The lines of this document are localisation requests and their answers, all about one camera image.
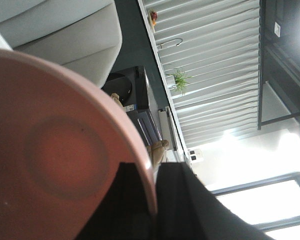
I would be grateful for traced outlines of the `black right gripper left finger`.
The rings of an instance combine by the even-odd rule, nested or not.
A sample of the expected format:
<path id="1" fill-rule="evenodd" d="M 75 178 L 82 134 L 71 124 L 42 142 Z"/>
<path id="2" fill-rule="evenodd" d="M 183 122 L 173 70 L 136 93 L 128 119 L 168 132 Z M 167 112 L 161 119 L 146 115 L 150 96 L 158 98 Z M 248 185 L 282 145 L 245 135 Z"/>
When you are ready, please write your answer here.
<path id="1" fill-rule="evenodd" d="M 149 240 L 152 236 L 152 219 L 136 165 L 121 163 L 107 194 L 76 239 Z"/>

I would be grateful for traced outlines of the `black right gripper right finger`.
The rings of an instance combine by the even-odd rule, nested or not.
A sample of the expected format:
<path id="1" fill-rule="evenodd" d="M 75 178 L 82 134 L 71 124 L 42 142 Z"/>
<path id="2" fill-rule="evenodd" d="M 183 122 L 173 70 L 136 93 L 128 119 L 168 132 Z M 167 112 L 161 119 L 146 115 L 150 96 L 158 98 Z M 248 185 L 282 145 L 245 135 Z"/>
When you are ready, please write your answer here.
<path id="1" fill-rule="evenodd" d="M 158 240 L 269 240 L 220 203 L 184 162 L 163 163 L 156 179 Z"/>

